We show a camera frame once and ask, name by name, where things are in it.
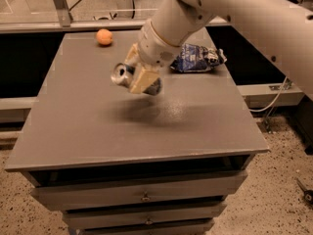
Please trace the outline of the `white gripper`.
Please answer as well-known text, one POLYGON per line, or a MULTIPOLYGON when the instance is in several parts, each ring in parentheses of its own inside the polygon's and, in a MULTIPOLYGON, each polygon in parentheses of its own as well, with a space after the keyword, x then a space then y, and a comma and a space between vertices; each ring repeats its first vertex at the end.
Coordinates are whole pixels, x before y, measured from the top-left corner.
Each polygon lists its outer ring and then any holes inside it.
POLYGON ((138 44, 129 49, 124 63, 135 68, 129 92, 141 94, 158 78, 159 70, 153 66, 169 66, 178 56, 183 34, 172 25, 155 23, 148 19, 140 30, 138 44), (141 60, 148 65, 140 64, 141 60))

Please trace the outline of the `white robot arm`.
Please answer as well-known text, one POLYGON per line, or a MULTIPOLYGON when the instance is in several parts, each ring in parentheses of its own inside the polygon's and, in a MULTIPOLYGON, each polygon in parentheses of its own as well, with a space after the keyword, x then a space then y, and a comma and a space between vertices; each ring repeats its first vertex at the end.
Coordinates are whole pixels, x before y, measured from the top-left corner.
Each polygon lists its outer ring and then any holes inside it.
POLYGON ((135 68, 129 91, 144 92, 190 35, 220 17, 313 99, 311 15, 287 0, 163 0, 125 59, 135 68))

